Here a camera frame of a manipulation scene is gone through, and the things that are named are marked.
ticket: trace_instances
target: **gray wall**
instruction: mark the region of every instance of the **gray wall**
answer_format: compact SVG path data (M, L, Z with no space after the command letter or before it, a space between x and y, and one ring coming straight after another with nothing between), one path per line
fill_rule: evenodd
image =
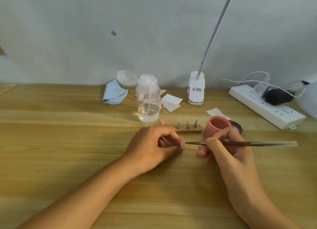
M0 45L12 62L0 62L0 82L103 84L130 70L187 86L225 1L0 0ZM257 70L278 85L316 75L316 12L315 0L232 0L206 86Z

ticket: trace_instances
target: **table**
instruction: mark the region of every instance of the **table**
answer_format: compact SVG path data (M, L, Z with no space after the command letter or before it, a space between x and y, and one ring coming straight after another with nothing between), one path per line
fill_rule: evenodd
M0 228L14 228L118 158L146 126L138 120L135 88L120 105L103 104L104 89L18 85L0 91ZM172 113L160 111L166 124L196 118L205 126L206 111L217 107L243 127L246 140L297 141L297 148L253 148L256 165L277 207L304 227L317 227L316 120L308 116L297 130L280 131L228 90L207 89L204 104L193 106L186 89L165 89L184 99ZM93 228L248 228L230 205L216 163L203 163L196 152L187 145L178 157L132 180Z

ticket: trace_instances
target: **white paper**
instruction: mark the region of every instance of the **white paper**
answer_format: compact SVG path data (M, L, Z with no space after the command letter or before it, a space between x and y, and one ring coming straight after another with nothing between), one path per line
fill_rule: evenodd
M207 112L210 116L219 115L219 116L222 116L222 117L226 118L227 120L230 120L230 119L231 119L230 117L228 117L228 116L222 114L222 112L221 112L219 109L217 109L217 108L214 108L214 109L209 110L209 111L206 111L206 112Z
M159 95L162 95L165 91L166 91L165 89L161 89L161 90L159 91Z
M167 94L162 98L162 100L179 105L183 99Z
M179 104L174 104L174 103L171 103L171 102L165 101L165 100L161 100L161 103L162 103L162 105L165 106L165 108L166 108L169 112L172 112L172 111L176 110L178 107L180 107Z

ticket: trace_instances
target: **blue cloth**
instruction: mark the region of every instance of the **blue cloth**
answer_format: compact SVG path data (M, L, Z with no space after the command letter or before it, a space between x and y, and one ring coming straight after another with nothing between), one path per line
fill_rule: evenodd
M110 105L118 105L129 93L128 89L123 89L116 80L110 81L106 85L102 102Z

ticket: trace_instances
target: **power strip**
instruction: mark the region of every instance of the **power strip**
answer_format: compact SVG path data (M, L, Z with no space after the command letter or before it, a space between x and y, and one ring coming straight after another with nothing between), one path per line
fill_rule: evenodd
M267 103L264 99L253 95L253 91L254 89L248 85L240 85L232 87L229 91L229 95L245 104L281 130L286 128L294 130L297 128L296 125L302 123L306 118L306 116L286 105L273 106Z

